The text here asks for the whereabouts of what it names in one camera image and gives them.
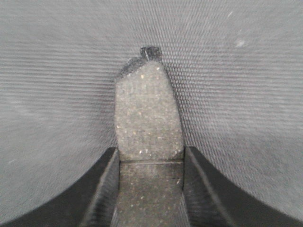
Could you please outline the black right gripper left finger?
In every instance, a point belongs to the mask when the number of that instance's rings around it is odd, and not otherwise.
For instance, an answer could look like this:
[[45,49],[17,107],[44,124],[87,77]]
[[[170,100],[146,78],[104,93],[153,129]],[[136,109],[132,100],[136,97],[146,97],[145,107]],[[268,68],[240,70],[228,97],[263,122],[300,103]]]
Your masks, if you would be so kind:
[[73,185],[5,227],[112,227],[119,188],[119,152],[108,148]]

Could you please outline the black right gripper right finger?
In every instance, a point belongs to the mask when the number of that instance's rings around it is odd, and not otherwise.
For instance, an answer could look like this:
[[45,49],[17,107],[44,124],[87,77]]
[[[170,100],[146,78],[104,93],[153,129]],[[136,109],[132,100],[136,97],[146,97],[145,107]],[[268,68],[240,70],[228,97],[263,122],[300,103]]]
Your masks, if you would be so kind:
[[183,194],[192,227],[301,227],[284,214],[236,186],[196,147],[184,154]]

